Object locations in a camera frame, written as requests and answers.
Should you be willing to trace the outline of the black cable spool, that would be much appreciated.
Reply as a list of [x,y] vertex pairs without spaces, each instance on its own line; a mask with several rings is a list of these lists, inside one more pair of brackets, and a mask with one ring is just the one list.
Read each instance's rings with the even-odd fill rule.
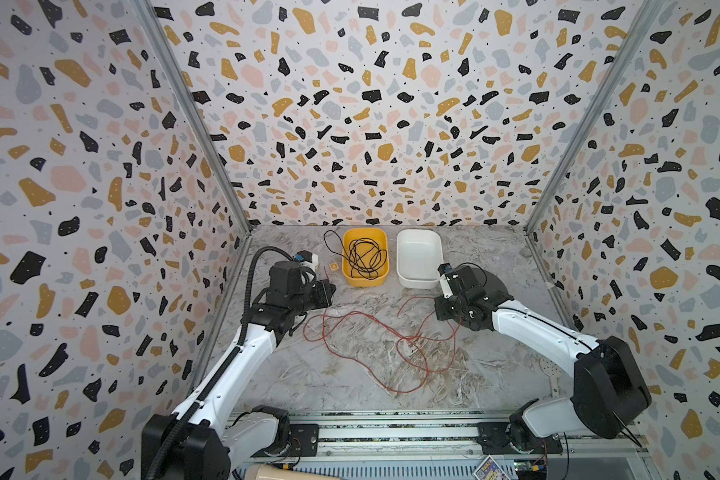
[[494,304],[501,304],[511,297],[505,284],[494,274],[484,271],[483,289],[486,297]]

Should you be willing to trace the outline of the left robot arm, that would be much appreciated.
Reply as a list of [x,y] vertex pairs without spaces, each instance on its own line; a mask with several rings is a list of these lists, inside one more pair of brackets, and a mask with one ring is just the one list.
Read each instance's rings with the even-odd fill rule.
[[259,458],[298,463],[315,455],[319,427],[293,425],[284,409],[233,409],[259,368],[311,311],[332,304],[336,287],[317,275],[317,254],[276,248],[281,260],[258,295],[246,280],[241,326],[224,355],[170,414],[155,414],[141,434],[144,479],[229,479]]

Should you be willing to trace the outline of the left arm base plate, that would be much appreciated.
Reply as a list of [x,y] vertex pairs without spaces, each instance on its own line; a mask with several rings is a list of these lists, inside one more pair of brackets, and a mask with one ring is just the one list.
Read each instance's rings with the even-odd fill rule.
[[256,451],[253,458],[275,461],[285,458],[315,457],[320,427],[317,423],[296,423],[279,426],[274,442]]

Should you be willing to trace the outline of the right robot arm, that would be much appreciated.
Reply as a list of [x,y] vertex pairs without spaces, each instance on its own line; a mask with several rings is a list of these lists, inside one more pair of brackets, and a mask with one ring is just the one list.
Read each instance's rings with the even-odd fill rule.
[[475,264],[443,263],[437,271],[442,291],[434,300],[438,320],[513,338],[573,381],[571,396],[530,400],[511,415],[506,435],[515,450],[529,451],[535,441],[557,434],[638,440],[629,426],[652,399],[623,340],[598,339],[553,322],[515,299],[496,275]]

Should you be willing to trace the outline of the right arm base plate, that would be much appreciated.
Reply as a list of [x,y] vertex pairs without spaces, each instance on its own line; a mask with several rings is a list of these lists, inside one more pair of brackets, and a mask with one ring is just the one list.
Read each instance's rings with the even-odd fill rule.
[[542,455],[562,454],[563,445],[554,436],[538,438],[510,433],[509,422],[480,422],[477,424],[476,442],[484,455]]

